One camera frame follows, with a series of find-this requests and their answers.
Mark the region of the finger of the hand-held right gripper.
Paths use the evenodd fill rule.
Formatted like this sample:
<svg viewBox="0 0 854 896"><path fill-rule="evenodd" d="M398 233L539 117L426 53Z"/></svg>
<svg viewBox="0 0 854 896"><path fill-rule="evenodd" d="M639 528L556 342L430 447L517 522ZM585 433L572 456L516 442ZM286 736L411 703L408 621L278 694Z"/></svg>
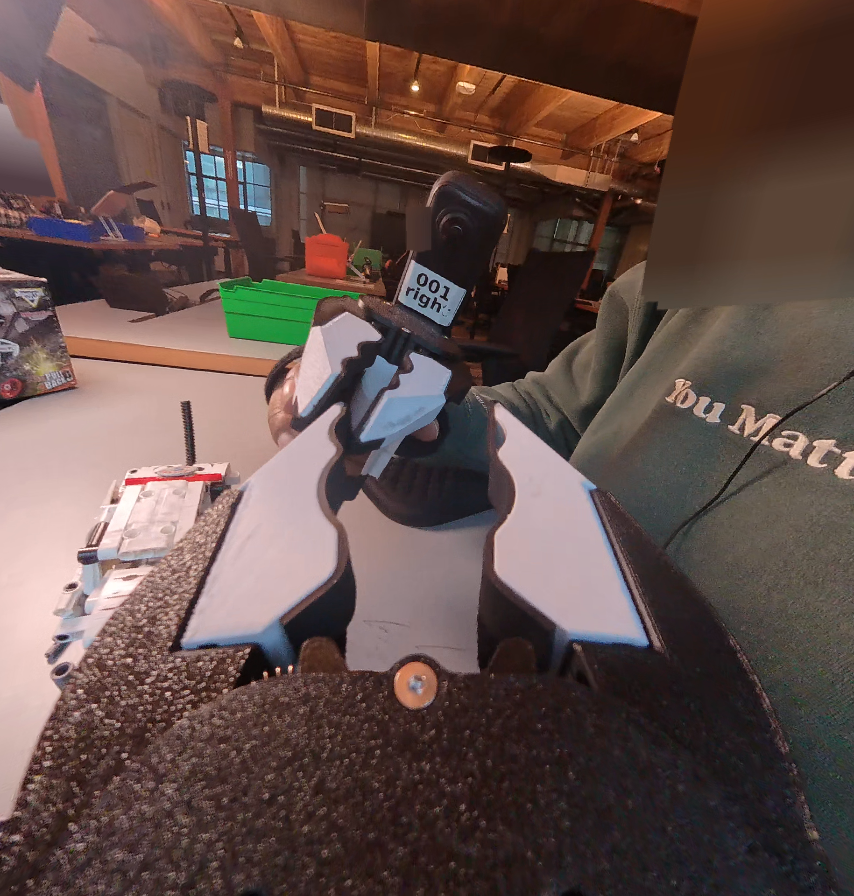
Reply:
<svg viewBox="0 0 854 896"><path fill-rule="evenodd" d="M363 476L380 476L403 439L435 420L451 377L449 367L420 353L408 355L402 367L383 357L375 359L351 402L354 437L361 444L377 442L365 460Z"/></svg>
<svg viewBox="0 0 854 896"><path fill-rule="evenodd" d="M380 354L386 334L349 311L314 324L298 367L294 426L306 428L340 401L349 410L351 427L362 428L373 399L361 385Z"/></svg>

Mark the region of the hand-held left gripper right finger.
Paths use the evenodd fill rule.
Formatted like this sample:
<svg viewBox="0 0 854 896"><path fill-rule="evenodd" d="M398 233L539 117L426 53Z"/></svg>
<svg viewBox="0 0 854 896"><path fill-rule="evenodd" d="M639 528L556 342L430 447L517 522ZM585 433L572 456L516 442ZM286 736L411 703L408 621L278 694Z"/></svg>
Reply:
<svg viewBox="0 0 854 896"><path fill-rule="evenodd" d="M488 422L488 497L498 514L484 547L478 662L507 639L558 671L570 644L655 646L655 625L614 546L607 497L500 404Z"/></svg>

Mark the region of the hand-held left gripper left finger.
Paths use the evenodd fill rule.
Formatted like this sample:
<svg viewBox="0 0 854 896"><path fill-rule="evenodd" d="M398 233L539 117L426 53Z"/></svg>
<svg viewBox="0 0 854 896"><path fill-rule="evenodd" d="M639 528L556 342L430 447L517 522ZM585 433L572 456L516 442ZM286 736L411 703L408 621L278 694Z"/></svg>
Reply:
<svg viewBox="0 0 854 896"><path fill-rule="evenodd" d="M317 419L241 487L182 648L255 644L279 667L315 637L345 653L355 582L336 516L349 484L335 433L342 421Z"/></svg>

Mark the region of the white brick-built truck model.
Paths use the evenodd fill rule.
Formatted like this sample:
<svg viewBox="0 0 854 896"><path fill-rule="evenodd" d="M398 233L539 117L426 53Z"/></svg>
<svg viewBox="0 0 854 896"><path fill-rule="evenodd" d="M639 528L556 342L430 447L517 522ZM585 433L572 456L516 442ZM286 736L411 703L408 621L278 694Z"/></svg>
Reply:
<svg viewBox="0 0 854 896"><path fill-rule="evenodd" d="M240 476L227 462L197 459L192 403L181 402L185 460L129 469L107 489L73 575L63 586L56 628L45 652L60 690L104 624L141 580L186 536Z"/></svg>

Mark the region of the person's right forearm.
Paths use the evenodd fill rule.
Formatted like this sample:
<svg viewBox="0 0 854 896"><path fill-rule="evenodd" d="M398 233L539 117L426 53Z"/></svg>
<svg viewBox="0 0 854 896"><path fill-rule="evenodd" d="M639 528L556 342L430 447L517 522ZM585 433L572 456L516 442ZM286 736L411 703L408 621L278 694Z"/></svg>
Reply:
<svg viewBox="0 0 854 896"><path fill-rule="evenodd" d="M543 372L495 387L473 388L460 406L448 407L446 448L456 462L484 472L488 468L488 411L493 404L569 459L580 439L635 364L656 329L656 318L599 319Z"/></svg>

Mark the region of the grey desk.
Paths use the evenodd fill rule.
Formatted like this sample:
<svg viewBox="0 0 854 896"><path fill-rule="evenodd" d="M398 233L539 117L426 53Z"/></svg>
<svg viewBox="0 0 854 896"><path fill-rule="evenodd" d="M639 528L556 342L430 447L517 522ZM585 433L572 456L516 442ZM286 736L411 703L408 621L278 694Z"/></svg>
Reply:
<svg viewBox="0 0 854 896"><path fill-rule="evenodd" d="M53 609L110 483L183 460L183 399L201 460L229 462L245 480L275 453L260 378L93 360L74 370L76 389L0 410L0 820L59 695L44 657ZM418 652L476 671L481 549L494 515L413 530L360 495L340 519L357 585L349 665L383 670Z"/></svg>

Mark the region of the person's right hand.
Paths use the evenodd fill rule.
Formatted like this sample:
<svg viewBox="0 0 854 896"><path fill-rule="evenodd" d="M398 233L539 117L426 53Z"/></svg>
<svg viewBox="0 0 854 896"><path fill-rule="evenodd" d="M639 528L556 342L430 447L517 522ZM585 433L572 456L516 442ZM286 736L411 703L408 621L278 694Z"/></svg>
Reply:
<svg viewBox="0 0 854 896"><path fill-rule="evenodd" d="M298 434L292 426L297 410L297 380L298 365L294 364L276 384L267 402L267 425L279 452Z"/></svg>

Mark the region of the green storage bin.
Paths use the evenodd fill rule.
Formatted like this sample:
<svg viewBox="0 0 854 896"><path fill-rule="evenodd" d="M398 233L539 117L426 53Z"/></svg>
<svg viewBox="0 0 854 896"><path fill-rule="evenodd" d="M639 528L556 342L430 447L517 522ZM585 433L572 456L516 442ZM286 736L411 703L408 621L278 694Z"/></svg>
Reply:
<svg viewBox="0 0 854 896"><path fill-rule="evenodd" d="M305 286L248 277L224 280L219 295L228 335L233 339L304 345L318 302L357 294L343 289Z"/></svg>

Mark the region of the black office chair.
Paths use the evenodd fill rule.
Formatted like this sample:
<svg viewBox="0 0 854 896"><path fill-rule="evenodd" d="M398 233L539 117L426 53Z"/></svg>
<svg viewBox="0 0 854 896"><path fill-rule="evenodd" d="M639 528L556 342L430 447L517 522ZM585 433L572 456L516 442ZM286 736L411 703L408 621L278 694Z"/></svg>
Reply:
<svg viewBox="0 0 854 896"><path fill-rule="evenodd" d="M498 385L543 371L551 344L594 261L592 251L531 249L489 328L489 342L512 354L482 361L482 381Z"/></svg>

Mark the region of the red storage bin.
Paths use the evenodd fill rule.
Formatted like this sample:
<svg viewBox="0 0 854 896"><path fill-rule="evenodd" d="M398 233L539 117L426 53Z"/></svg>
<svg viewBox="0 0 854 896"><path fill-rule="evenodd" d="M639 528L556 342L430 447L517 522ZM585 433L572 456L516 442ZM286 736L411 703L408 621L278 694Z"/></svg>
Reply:
<svg viewBox="0 0 854 896"><path fill-rule="evenodd" d="M344 279L350 247L342 238L318 233L305 239L305 270L312 277Z"/></svg>

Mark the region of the wood-edged grey table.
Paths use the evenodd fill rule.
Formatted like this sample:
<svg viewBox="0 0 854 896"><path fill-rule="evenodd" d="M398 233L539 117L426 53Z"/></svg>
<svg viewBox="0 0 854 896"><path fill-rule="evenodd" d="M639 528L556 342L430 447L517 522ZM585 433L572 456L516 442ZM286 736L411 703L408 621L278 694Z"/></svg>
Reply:
<svg viewBox="0 0 854 896"><path fill-rule="evenodd" d="M168 315L104 300L56 309L71 357L264 377L289 345L231 338L219 297Z"/></svg>

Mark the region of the green sweatshirt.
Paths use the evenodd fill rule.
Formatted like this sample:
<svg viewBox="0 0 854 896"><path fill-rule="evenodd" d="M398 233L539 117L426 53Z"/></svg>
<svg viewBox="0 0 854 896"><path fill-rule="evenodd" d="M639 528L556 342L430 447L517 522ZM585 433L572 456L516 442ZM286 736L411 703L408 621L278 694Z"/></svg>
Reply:
<svg viewBox="0 0 854 896"><path fill-rule="evenodd" d="M854 894L854 299L659 312L645 265L599 319L656 329L572 463L672 541L754 666Z"/></svg>

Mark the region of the toy truck set box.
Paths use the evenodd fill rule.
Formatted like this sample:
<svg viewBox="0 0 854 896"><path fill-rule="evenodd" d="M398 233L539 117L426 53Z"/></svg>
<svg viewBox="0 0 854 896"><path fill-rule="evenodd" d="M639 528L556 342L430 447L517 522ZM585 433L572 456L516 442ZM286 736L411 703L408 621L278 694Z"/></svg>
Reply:
<svg viewBox="0 0 854 896"><path fill-rule="evenodd" d="M0 268L0 405L75 386L47 280Z"/></svg>

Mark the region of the metal ventilation duct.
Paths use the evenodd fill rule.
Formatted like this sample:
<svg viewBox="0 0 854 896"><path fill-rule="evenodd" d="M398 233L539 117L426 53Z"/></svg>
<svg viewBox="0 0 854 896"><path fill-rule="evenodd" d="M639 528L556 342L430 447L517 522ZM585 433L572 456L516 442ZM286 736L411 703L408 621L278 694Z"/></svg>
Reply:
<svg viewBox="0 0 854 896"><path fill-rule="evenodd" d="M261 106L261 113L269 122L303 126L327 136L404 147L410 151L430 153L466 165L471 163L468 143L447 140L433 133L371 125L356 113L343 108L311 104L309 111L303 111L294 106L264 104Z"/></svg>

